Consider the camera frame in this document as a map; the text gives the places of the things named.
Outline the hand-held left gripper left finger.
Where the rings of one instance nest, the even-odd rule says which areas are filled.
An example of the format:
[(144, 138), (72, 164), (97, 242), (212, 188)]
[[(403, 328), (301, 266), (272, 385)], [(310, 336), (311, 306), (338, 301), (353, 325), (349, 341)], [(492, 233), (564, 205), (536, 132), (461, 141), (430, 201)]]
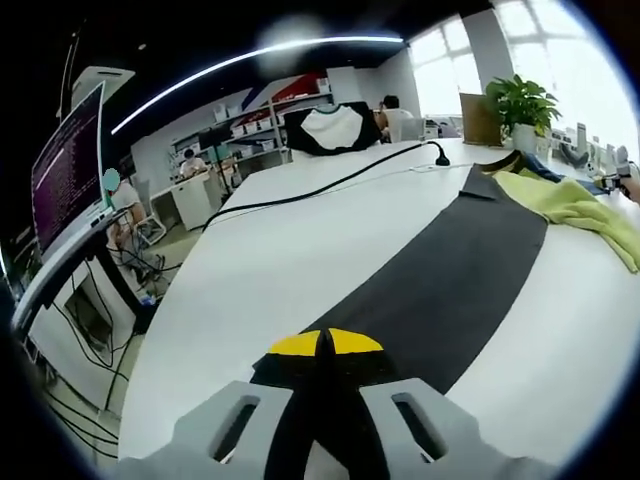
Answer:
[(322, 479), (330, 474), (319, 395), (325, 334), (286, 337), (253, 366), (181, 416), (169, 442), (118, 463), (121, 479)]

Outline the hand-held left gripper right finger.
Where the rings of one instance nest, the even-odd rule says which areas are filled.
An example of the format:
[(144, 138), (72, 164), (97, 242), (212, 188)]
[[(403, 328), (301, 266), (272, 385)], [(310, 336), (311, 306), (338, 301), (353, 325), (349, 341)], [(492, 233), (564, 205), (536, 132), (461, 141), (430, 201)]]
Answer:
[(391, 479), (551, 479), (557, 469), (484, 441), (476, 418), (419, 378), (405, 378), (376, 340), (330, 328), (334, 377), (355, 390)]

